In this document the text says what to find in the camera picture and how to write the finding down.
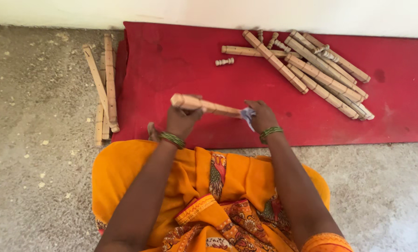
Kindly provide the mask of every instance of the red cloth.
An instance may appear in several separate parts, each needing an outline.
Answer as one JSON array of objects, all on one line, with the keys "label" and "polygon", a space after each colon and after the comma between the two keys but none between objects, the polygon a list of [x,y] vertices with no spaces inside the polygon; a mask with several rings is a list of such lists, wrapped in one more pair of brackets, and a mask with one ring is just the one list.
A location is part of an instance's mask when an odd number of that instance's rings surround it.
[{"label": "red cloth", "polygon": [[[129,56],[117,97],[120,132],[112,141],[146,139],[148,122],[164,129],[170,97],[183,93],[239,109],[244,99],[264,100],[292,146],[418,142],[418,39],[315,35],[372,77],[358,85],[369,94],[363,104],[375,119],[360,121],[312,91],[302,95],[262,57],[221,53],[223,45],[251,47],[242,30],[124,24]],[[267,43],[272,32],[263,36]],[[278,40],[287,36],[280,32]],[[215,66],[230,57],[234,64]],[[207,114],[187,139],[187,147],[194,146],[263,145],[244,120]]]}]

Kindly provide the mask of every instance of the unfinished wood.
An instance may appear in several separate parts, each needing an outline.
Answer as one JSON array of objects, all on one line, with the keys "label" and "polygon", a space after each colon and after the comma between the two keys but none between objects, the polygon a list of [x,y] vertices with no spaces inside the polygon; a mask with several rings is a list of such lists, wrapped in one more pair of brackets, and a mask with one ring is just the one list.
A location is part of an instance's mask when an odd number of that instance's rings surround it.
[{"label": "unfinished wood", "polygon": [[316,46],[310,43],[307,39],[305,39],[299,32],[296,30],[292,30],[290,33],[290,37],[300,43],[302,46],[307,48],[309,51],[315,50]]},{"label": "unfinished wood", "polygon": [[338,66],[335,62],[333,62],[330,59],[321,57],[321,56],[320,56],[320,58],[322,60],[324,60],[325,63],[329,64],[329,66],[333,67],[336,71],[338,71],[341,75],[343,75],[344,77],[346,77],[353,84],[355,84],[355,85],[357,84],[357,80],[354,77],[352,77],[348,72],[346,72],[346,70],[344,70],[340,66]]},{"label": "unfinished wood", "polygon": [[111,34],[105,34],[106,94],[108,95],[108,121],[117,125],[116,88],[114,83],[113,43]]},{"label": "unfinished wood", "polygon": [[[250,47],[224,45],[221,47],[221,52],[226,54],[263,57],[262,54],[257,51],[257,49]],[[270,52],[272,52],[277,58],[285,58],[288,54],[292,54],[295,57],[302,59],[302,56],[297,52],[285,52],[281,50],[270,50]]]},{"label": "unfinished wood", "polygon": [[234,64],[234,58],[229,58],[227,60],[216,60],[216,66],[223,66],[224,64]]},{"label": "unfinished wood", "polygon": [[231,108],[210,101],[201,100],[192,95],[176,93],[173,94],[172,98],[170,99],[170,102],[172,103],[172,106],[181,109],[195,110],[206,108],[206,113],[213,113],[216,115],[223,115],[235,118],[242,117],[242,115],[240,114],[240,110],[237,108]]},{"label": "unfinished wood", "polygon": [[[101,78],[101,82],[103,86],[106,86],[106,65],[105,65],[105,52],[102,52],[100,55],[100,62],[99,62],[99,74]],[[103,140],[109,140],[110,139],[110,123],[108,122],[108,118],[105,116],[105,113],[103,113],[103,129],[101,138]]]},{"label": "unfinished wood", "polygon": [[329,77],[335,79],[337,82],[343,84],[344,86],[352,89],[353,91],[360,94],[364,99],[368,98],[368,94],[366,94],[362,89],[357,87],[354,83],[349,81],[346,77],[341,75],[338,71],[336,71],[333,67],[329,66],[324,60],[319,58],[317,55],[314,55],[305,48],[303,45],[298,43],[295,39],[292,37],[287,37],[285,40],[285,43],[290,46],[293,50],[298,52],[300,55],[302,55],[304,58],[306,58],[309,62],[313,64],[313,66],[316,66],[318,69],[320,69],[322,72],[324,72]]},{"label": "unfinished wood", "polygon": [[263,30],[262,29],[257,31],[257,37],[259,41],[263,43]]},{"label": "unfinished wood", "polygon": [[243,37],[255,48],[262,56],[268,60],[276,69],[302,94],[308,92],[308,88],[291,72],[274,54],[268,50],[251,32],[245,30]]},{"label": "unfinished wood", "polygon": [[103,105],[101,102],[97,105],[96,111],[96,127],[95,127],[95,145],[102,146],[102,131],[103,131]]},{"label": "unfinished wood", "polygon": [[327,86],[333,88],[335,91],[337,91],[341,94],[344,94],[346,97],[348,97],[352,101],[356,101],[356,102],[362,102],[363,101],[363,97],[360,94],[358,94],[355,91],[353,91],[352,89],[344,86],[343,84],[335,81],[333,78],[327,76],[326,74],[324,74],[322,71],[320,71],[316,67],[310,66],[307,63],[303,62],[302,60],[299,60],[296,57],[292,57],[291,55],[287,55],[285,57],[285,61],[287,61],[288,63],[290,63],[293,66],[296,66],[297,68],[299,68],[300,70],[302,70],[306,74],[310,75],[311,77],[313,77],[313,78],[319,80],[320,82],[326,84]]},{"label": "unfinished wood", "polygon": [[320,86],[318,83],[312,80],[308,75],[305,75],[305,73],[303,73],[297,67],[291,65],[290,63],[287,65],[287,67],[294,73],[296,77],[301,79],[301,81],[309,89],[311,89],[313,92],[319,95],[322,99],[329,102],[332,106],[337,108],[339,111],[343,112],[343,114],[345,114],[347,117],[350,117],[351,119],[358,118],[358,113],[355,112],[355,110],[351,109],[351,107],[347,106],[338,98],[336,98],[334,95],[329,93],[329,91],[325,90],[322,86]]},{"label": "unfinished wood", "polygon": [[[94,79],[94,83],[97,88],[98,95],[100,97],[101,104],[103,106],[104,113],[106,113],[106,116],[108,116],[108,98],[106,96],[105,87],[103,86],[103,83],[101,82],[101,78],[99,75],[99,71],[97,70],[96,62],[94,60],[93,54],[91,52],[91,48],[89,45],[84,44],[83,45],[83,52],[84,56],[86,57],[86,60],[88,61],[89,69],[91,70],[91,74]],[[120,129],[118,125],[114,125],[110,123],[111,131],[112,132],[118,132]]]},{"label": "unfinished wood", "polygon": [[317,80],[315,80],[315,81],[316,81],[316,83],[318,83],[319,85],[324,87],[326,90],[328,90],[331,94],[336,96],[339,100],[341,100],[342,102],[347,104],[349,107],[351,107],[351,109],[356,111],[357,114],[358,114],[358,119],[360,119],[361,121],[374,119],[374,117],[375,117],[374,114],[372,114],[362,103],[353,102],[349,98],[345,97],[344,95],[336,92],[335,90],[331,89],[330,87],[327,87],[325,84],[323,84],[323,83],[321,83]]},{"label": "unfinished wood", "polygon": [[271,39],[269,40],[268,45],[266,46],[266,48],[271,49],[273,47],[274,41],[277,39],[277,37],[279,36],[279,34],[277,32],[273,33],[273,36],[271,37]]},{"label": "unfinished wood", "polygon": [[[308,33],[304,33],[302,35],[304,38],[306,38],[310,43],[312,43],[316,47],[322,47],[324,44],[319,42],[319,40],[315,39],[312,35]],[[363,71],[359,70],[356,66],[352,65],[350,62],[345,60],[343,57],[335,53],[332,49],[327,49],[327,52],[333,54],[334,56],[338,57],[339,60],[337,64],[342,67],[344,70],[346,70],[349,74],[351,74],[353,77],[357,78],[359,81],[363,83],[368,83],[370,81],[370,77],[364,73]]]},{"label": "unfinished wood", "polygon": [[284,43],[280,42],[279,40],[275,40],[274,44],[279,47],[280,49],[283,49],[284,52],[289,53],[291,51],[291,48],[289,48],[288,46],[285,46]]}]

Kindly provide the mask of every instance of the pile of wooden parts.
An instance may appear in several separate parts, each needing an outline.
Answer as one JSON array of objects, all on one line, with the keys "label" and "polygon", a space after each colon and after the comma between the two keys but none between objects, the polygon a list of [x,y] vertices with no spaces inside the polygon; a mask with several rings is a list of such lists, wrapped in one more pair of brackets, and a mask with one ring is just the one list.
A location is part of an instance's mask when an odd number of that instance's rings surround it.
[{"label": "pile of wooden parts", "polygon": [[105,34],[105,52],[102,52],[100,56],[98,68],[89,45],[83,45],[83,52],[99,96],[96,112],[95,145],[102,146],[102,140],[111,139],[110,128],[111,132],[120,130],[117,123],[116,90],[114,87],[116,53],[113,50],[111,34]]},{"label": "pile of wooden parts", "polygon": [[[279,41],[278,36],[274,32],[265,46],[263,30],[258,31],[258,38],[250,31],[244,31],[243,37],[253,48],[222,46],[221,52],[265,57],[302,94],[312,90],[351,119],[374,119],[362,104],[369,95],[357,86],[355,79],[368,83],[370,77],[367,74],[308,33],[301,35],[292,31],[284,42]],[[271,50],[273,45],[282,50]],[[287,65],[278,58],[283,58]]]}]

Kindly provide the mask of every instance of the orange saree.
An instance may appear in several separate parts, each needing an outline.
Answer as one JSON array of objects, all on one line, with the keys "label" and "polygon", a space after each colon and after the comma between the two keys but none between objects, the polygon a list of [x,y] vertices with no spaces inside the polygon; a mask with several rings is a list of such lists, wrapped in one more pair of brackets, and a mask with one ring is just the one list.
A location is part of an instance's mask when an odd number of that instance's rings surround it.
[{"label": "orange saree", "polygon": [[[144,140],[115,142],[97,156],[93,212],[101,234],[156,145]],[[304,169],[328,209],[326,182],[313,169]],[[148,246],[158,252],[297,251],[275,191],[271,158],[178,150]],[[344,238],[323,233],[311,237],[301,251],[352,249]]]}]

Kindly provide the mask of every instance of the bangle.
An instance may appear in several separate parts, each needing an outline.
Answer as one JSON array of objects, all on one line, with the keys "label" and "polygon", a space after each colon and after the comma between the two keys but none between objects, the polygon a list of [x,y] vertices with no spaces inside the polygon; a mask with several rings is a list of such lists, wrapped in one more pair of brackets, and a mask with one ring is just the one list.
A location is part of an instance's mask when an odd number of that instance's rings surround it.
[{"label": "bangle", "polygon": [[181,140],[179,137],[167,133],[165,131],[163,131],[160,135],[159,135],[160,139],[164,139],[167,140],[168,142],[171,142],[172,144],[176,145],[178,147],[178,149],[184,149],[184,147],[186,146],[186,142],[184,142],[183,140]]},{"label": "bangle", "polygon": [[282,128],[280,128],[279,126],[277,126],[277,127],[271,127],[271,128],[265,129],[265,130],[262,132],[262,134],[260,134],[260,142],[261,142],[261,143],[263,143],[263,144],[268,144],[268,142],[265,140],[265,138],[266,138],[269,134],[274,133],[274,132],[284,132],[284,130],[283,130]]}]

